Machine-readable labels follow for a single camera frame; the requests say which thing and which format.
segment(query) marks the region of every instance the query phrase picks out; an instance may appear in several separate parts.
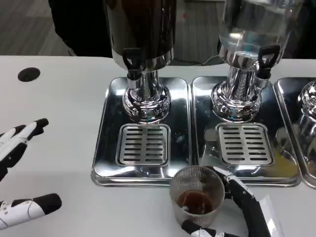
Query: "white countertop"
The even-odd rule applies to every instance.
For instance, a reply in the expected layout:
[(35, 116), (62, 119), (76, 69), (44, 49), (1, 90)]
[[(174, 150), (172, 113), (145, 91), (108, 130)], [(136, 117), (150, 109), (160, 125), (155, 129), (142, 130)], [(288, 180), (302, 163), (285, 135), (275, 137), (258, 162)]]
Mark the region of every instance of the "white countertop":
[[(20, 82), (17, 75), (26, 67), (39, 68), (41, 76)], [(190, 82), (225, 76), (228, 68), (166, 67), (160, 75)], [(282, 60), (272, 75), (272, 82), (316, 77), (316, 60)], [(40, 118), (50, 122), (0, 182), (0, 200), (57, 193), (63, 202), (58, 211), (4, 230), (1, 237), (188, 236), (174, 220), (167, 187), (105, 188), (90, 179), (105, 92), (120, 76), (126, 71), (107, 58), (0, 57), (0, 131)], [(251, 190), (258, 199), (270, 195), (285, 237), (315, 236), (315, 190), (303, 183)], [(212, 227), (246, 237), (241, 211), (225, 202)]]

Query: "metal grille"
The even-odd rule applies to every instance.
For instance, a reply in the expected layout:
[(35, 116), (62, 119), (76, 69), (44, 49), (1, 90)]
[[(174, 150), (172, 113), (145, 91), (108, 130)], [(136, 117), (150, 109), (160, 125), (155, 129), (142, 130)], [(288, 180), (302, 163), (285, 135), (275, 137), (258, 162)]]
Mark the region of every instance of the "metal grille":
[(167, 164), (169, 130), (167, 125), (126, 124), (122, 126), (119, 134), (117, 162), (123, 165), (161, 166)]
[(271, 164), (273, 156), (263, 125), (221, 123), (217, 127), (220, 152), (229, 164)]

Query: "black circular hole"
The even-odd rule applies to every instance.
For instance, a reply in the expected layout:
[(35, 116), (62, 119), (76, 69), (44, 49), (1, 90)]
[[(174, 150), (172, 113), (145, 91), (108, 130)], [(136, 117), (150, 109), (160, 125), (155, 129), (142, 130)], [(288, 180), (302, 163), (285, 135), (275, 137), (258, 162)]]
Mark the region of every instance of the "black circular hole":
[(26, 68), (20, 71), (18, 79), (22, 82), (29, 82), (40, 76), (40, 70), (37, 68)]

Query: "brown liquid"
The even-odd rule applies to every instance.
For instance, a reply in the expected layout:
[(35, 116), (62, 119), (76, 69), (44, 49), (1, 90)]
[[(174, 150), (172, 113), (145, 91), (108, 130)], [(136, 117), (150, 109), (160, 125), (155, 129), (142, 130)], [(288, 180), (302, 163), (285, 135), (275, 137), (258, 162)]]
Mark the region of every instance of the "brown liquid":
[(146, 59), (167, 53), (174, 45), (176, 0), (104, 0), (112, 49), (141, 48)]
[(185, 211), (191, 214), (203, 215), (213, 210), (211, 198), (201, 191), (186, 191), (178, 199), (179, 207), (186, 207)]

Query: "glass cup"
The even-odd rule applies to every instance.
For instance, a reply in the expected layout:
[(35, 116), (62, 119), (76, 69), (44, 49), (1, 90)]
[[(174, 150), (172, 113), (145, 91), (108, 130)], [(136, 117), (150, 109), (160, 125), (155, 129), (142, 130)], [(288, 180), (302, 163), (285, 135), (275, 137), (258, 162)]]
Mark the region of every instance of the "glass cup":
[(189, 166), (172, 178), (170, 197), (179, 225), (190, 220), (209, 227), (223, 204), (225, 188), (213, 170), (205, 166)]

